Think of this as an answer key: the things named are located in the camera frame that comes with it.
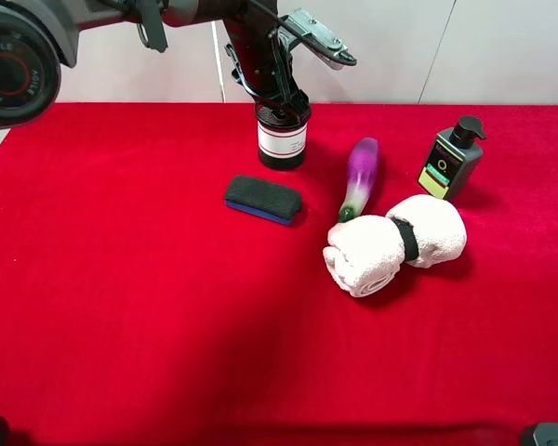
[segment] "yellow label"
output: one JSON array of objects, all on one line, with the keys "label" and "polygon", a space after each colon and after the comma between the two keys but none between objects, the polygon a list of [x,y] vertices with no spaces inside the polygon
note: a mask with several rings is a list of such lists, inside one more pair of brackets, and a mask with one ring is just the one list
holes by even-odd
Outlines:
[{"label": "yellow label", "polygon": [[434,178],[428,174],[426,167],[421,170],[421,174],[419,175],[419,184],[422,188],[424,188],[430,195],[433,195],[436,198],[443,199],[448,192],[448,187],[443,186],[442,184],[436,182]]}]

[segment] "rolled towel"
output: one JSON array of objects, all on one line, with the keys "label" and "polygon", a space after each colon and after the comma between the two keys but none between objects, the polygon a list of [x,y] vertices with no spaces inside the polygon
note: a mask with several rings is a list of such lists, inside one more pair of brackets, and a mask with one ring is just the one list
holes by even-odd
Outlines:
[{"label": "rolled towel", "polygon": [[428,268],[460,256],[466,242],[465,226],[451,203],[418,195],[386,217],[338,223],[328,232],[323,256],[341,289],[365,297],[389,284],[403,262]]},{"label": "rolled towel", "polygon": [[326,267],[353,297],[371,295],[394,278],[405,260],[399,229],[384,216],[359,216],[328,232]]},{"label": "rolled towel", "polygon": [[415,195],[387,212],[387,217],[409,223],[418,243],[418,258],[407,263],[429,268],[459,257],[467,244],[467,231],[453,204],[431,195]]}]

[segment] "black band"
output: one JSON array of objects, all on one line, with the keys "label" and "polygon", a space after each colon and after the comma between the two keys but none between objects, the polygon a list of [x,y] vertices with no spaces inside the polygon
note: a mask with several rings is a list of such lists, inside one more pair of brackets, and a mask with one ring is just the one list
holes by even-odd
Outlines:
[{"label": "black band", "polygon": [[413,233],[413,226],[403,220],[398,220],[397,218],[391,218],[392,222],[395,224],[401,238],[403,239],[403,246],[405,249],[405,262],[410,262],[419,257],[418,240],[416,239],[416,234]]}]

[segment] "red fabric surface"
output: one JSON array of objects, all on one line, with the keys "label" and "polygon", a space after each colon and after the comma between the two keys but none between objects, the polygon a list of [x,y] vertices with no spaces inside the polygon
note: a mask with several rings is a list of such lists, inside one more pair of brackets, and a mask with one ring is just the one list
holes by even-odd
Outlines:
[{"label": "red fabric surface", "polygon": [[[364,300],[322,248],[353,144],[368,213],[421,193],[435,134],[485,122],[463,256]],[[0,414],[13,444],[514,445],[558,422],[558,107],[318,105],[273,172],[247,105],[58,105],[0,148]],[[300,190],[294,228],[227,208]]]}]

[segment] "eggplant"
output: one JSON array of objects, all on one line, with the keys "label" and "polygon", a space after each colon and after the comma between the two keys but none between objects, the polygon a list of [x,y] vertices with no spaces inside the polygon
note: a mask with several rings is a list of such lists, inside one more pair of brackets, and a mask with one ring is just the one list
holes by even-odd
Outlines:
[{"label": "eggplant", "polygon": [[347,162],[347,193],[339,209],[339,223],[362,214],[376,182],[379,157],[379,142],[374,138],[364,138],[353,147]]}]

